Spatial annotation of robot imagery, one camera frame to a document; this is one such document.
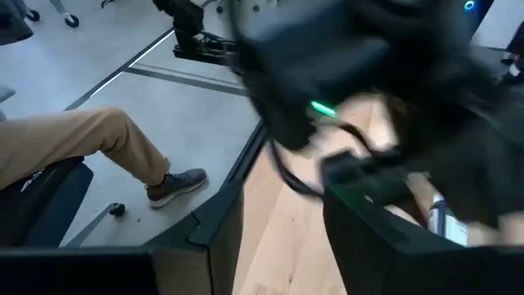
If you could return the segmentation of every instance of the leg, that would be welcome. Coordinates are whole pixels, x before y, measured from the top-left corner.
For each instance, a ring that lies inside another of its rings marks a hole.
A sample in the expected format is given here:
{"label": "leg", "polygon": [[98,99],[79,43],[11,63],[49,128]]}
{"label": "leg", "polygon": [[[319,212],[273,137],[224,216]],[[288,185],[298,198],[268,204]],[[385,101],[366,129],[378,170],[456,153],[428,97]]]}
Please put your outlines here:
{"label": "leg", "polygon": [[0,122],[0,143],[0,188],[53,162],[99,150],[149,186],[162,183],[169,169],[169,161],[116,108]]}

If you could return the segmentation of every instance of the shoe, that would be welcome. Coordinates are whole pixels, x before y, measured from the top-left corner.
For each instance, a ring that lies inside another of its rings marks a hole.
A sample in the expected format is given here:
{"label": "shoe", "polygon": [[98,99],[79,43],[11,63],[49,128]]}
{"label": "shoe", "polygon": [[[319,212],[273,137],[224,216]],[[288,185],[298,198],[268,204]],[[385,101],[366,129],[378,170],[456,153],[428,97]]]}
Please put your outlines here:
{"label": "shoe", "polygon": [[163,207],[179,194],[200,188],[206,179],[207,175],[203,169],[191,169],[181,174],[166,174],[161,185],[146,187],[149,206]]}

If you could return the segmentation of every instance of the green light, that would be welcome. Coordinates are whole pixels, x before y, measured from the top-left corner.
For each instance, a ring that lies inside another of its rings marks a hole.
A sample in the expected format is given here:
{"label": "green light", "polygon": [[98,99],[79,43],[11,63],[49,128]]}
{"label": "green light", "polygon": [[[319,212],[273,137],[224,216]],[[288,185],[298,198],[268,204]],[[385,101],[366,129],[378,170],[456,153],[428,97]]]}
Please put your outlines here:
{"label": "green light", "polygon": [[328,116],[332,116],[332,117],[337,115],[333,109],[330,109],[329,107],[325,107],[325,106],[321,105],[318,102],[311,102],[311,106],[315,110],[320,111],[321,113],[323,113],[324,115],[328,115]]}

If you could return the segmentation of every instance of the floor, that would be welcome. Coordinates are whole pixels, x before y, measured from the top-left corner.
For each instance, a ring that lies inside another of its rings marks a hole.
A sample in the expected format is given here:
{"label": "floor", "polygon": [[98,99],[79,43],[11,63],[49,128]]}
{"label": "floor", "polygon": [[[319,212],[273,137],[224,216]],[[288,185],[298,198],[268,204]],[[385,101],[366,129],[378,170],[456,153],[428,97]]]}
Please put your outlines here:
{"label": "floor", "polygon": [[[259,122],[228,68],[176,59],[172,20],[149,1],[119,0],[102,10],[98,1],[65,0],[80,19],[77,29],[49,2],[27,3],[42,16],[29,23],[34,36],[0,48],[0,83],[16,91],[0,106],[7,118],[118,107],[169,158],[172,172],[202,167],[209,177],[204,188],[153,211],[143,184],[100,153],[86,157],[94,178],[62,244],[108,203],[121,202],[126,215],[105,218],[82,246],[142,245],[218,192]],[[205,24],[222,34],[216,5],[208,3]]]}

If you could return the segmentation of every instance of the chair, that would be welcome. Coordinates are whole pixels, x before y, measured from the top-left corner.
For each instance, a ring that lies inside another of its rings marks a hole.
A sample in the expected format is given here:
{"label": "chair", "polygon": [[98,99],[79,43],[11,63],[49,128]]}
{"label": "chair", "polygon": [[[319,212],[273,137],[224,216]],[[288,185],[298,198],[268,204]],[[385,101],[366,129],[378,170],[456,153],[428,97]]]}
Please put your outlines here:
{"label": "chair", "polygon": [[[60,245],[93,179],[83,160],[59,161],[0,191],[0,247]],[[124,211],[122,204],[108,205],[68,246],[79,246],[107,213]]]}

